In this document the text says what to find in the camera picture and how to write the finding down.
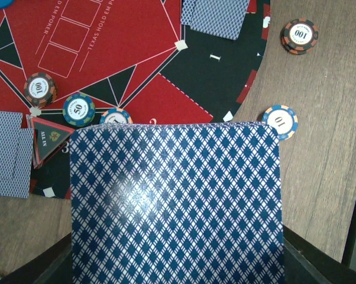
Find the blue orange 10 chip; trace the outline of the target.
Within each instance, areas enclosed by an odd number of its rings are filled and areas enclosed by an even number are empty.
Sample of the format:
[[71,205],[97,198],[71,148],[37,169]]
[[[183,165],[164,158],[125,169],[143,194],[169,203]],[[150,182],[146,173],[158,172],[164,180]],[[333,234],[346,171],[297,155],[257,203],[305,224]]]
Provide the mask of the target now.
[[100,124],[132,124],[130,114],[122,108],[111,108],[104,112],[100,118]]

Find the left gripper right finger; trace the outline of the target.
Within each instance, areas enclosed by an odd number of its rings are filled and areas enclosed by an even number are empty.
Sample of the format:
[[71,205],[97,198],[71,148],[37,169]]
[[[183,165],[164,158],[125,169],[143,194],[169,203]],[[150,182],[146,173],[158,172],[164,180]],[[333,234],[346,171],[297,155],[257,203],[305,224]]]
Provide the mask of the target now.
[[283,228],[285,283],[356,283],[356,272]]

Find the round red black poker mat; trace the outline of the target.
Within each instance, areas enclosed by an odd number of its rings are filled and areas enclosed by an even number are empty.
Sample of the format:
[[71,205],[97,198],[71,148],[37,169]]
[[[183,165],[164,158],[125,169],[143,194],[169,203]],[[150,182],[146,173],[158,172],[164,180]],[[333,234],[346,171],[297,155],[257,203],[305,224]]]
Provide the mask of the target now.
[[[111,108],[137,124],[232,120],[266,49],[270,2],[251,1],[236,40],[181,23],[182,1],[14,1],[0,9],[0,111],[63,126],[72,94],[95,104],[94,123]],[[39,108],[24,96],[34,73],[50,75],[56,100]],[[69,139],[35,169],[30,193],[69,198]]]

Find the brown red 100 chip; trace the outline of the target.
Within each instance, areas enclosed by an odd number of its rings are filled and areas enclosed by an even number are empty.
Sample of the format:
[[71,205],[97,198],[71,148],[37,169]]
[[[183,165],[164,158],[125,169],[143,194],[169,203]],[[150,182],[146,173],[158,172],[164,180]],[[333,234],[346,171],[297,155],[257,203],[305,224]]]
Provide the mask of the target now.
[[24,96],[34,107],[46,107],[57,98],[57,85],[54,79],[46,74],[32,74],[24,84]]

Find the triangular all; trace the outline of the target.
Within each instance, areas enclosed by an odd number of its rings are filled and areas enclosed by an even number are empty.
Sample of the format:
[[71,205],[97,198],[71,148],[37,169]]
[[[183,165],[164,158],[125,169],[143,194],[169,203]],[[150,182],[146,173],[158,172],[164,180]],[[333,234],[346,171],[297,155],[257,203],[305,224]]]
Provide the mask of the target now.
[[27,125],[34,130],[33,166],[40,168],[51,156],[60,150],[74,132],[73,128],[28,116]]

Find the blue small blind button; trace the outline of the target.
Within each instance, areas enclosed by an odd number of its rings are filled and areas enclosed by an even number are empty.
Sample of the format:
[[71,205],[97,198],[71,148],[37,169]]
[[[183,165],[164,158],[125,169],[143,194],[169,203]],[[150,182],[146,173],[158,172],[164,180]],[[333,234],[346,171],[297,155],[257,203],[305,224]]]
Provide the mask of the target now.
[[0,9],[10,6],[13,2],[14,0],[0,0]]

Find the green blue 50 chip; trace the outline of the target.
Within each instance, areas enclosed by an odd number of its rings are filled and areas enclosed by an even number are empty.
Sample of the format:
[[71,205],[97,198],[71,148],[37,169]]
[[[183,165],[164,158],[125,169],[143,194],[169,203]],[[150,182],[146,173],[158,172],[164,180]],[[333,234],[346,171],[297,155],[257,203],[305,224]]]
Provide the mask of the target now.
[[85,127],[93,121],[95,110],[92,99],[86,94],[77,92],[65,100],[63,117],[72,126]]

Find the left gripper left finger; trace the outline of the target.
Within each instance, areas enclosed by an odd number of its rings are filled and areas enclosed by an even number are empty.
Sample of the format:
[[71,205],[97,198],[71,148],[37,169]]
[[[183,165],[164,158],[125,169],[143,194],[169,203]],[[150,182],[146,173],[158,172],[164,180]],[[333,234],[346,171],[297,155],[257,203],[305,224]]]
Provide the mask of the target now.
[[72,235],[7,276],[0,283],[72,283]]

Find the blue backed card deck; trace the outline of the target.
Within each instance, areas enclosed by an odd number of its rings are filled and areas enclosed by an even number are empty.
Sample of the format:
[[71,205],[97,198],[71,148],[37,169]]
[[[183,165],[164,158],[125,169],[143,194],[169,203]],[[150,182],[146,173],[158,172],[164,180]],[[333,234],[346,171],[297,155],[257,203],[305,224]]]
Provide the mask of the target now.
[[279,138],[261,122],[70,138],[73,283],[283,283]]

